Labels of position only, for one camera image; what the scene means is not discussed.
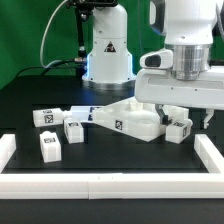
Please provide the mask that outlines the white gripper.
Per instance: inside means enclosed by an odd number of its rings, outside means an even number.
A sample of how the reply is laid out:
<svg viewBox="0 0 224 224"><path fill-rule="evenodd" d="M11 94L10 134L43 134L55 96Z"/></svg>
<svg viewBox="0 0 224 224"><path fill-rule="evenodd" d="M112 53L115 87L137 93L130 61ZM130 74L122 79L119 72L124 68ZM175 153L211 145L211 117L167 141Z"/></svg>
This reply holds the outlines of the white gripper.
<svg viewBox="0 0 224 224"><path fill-rule="evenodd" d="M177 80L168 70L141 69L134 95L139 102L156 104L155 110L162 125L171 122L162 104L204 108L203 128L207 129L214 109L224 110L224 66L212 66L194 81Z"/></svg>

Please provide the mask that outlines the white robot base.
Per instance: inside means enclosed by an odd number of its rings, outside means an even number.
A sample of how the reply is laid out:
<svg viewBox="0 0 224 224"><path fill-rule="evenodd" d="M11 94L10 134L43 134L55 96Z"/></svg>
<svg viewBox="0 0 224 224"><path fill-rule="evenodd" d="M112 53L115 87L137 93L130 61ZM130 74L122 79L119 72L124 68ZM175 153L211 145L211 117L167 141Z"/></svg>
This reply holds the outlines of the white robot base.
<svg viewBox="0 0 224 224"><path fill-rule="evenodd" d="M87 56L85 86L116 90L132 87L133 58L127 48L127 12L123 6L93 10L93 47Z"/></svg>

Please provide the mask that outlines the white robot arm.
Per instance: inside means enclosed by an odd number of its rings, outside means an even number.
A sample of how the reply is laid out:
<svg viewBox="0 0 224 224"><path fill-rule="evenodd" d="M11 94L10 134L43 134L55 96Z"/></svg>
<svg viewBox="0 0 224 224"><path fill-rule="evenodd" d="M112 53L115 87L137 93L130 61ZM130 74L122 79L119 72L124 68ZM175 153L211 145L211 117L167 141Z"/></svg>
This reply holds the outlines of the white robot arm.
<svg viewBox="0 0 224 224"><path fill-rule="evenodd" d="M149 23L164 47L140 58L135 97L153 103L162 124L165 105L224 110L224 66L210 64L212 30L221 27L224 0L149 0Z"/></svg>

